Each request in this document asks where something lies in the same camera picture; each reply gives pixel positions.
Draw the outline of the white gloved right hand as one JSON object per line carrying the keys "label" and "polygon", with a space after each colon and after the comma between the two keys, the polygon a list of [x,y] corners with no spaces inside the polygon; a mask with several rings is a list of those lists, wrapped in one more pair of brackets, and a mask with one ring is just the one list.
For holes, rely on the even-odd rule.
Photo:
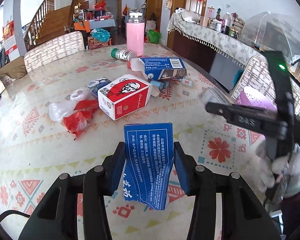
{"label": "white gloved right hand", "polygon": [[295,144],[292,156],[283,156],[271,160],[268,156],[266,141],[261,141],[256,148],[256,156],[259,157],[259,178],[256,179],[257,188],[265,193],[266,189],[271,189],[275,183],[275,175],[286,175],[290,178],[284,198],[290,198],[300,193],[300,146]]}

